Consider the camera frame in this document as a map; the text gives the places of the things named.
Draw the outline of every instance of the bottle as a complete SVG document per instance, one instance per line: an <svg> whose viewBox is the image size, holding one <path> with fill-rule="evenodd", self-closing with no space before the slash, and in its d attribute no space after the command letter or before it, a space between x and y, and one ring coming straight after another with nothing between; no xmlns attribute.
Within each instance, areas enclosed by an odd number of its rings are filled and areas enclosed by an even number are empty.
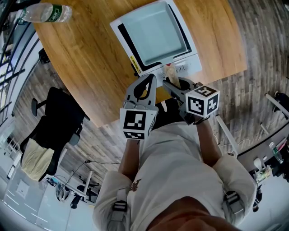
<svg viewBox="0 0 289 231"><path fill-rule="evenodd" d="M276 145L274 144L274 142L271 142L269 144L269 148L272 149L274 157L277 159L277 161L280 164L282 164L284 160L282 159L281 153L278 151L278 149L277 149Z"/></svg>
<svg viewBox="0 0 289 231"><path fill-rule="evenodd" d="M33 23L66 22L72 16L69 6L52 3L37 3L20 11L20 18Z"/></svg>

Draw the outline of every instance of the beige cloth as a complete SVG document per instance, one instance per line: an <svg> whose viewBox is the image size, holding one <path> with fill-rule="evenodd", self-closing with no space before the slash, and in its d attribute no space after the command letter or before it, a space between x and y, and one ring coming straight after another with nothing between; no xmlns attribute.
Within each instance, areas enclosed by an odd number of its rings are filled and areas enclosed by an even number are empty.
<svg viewBox="0 0 289 231"><path fill-rule="evenodd" d="M22 170L32 180L39 180L46 172L54 150L43 148L35 140L29 139L22 159Z"/></svg>

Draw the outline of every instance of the light blue tray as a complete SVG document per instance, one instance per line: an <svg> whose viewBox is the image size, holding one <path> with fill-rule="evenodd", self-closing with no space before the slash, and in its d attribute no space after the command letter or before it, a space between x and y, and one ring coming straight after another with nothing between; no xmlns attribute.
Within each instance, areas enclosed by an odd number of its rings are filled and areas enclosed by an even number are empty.
<svg viewBox="0 0 289 231"><path fill-rule="evenodd" d="M180 28L166 2L138 8L122 17L144 65L173 62L187 51Z"/></svg>

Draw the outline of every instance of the green label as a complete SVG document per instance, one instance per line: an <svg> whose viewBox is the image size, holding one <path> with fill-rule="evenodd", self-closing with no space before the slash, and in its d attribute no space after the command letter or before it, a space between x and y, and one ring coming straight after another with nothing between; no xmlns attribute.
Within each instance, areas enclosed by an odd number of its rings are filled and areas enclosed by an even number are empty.
<svg viewBox="0 0 289 231"><path fill-rule="evenodd" d="M55 22L55 21L57 21L60 18L61 13L62 13L62 5L53 4L52 13L51 13L49 19L46 20L46 22Z"/></svg>

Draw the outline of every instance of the kitchen scale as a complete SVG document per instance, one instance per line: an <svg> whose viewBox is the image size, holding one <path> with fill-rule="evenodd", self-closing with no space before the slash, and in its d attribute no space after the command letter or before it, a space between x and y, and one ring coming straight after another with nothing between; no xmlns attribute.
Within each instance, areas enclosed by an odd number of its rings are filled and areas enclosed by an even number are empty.
<svg viewBox="0 0 289 231"><path fill-rule="evenodd" d="M194 41L173 0L142 6L110 25L137 74L154 74L157 87L166 78L164 65L174 63L179 77L202 70Z"/></svg>

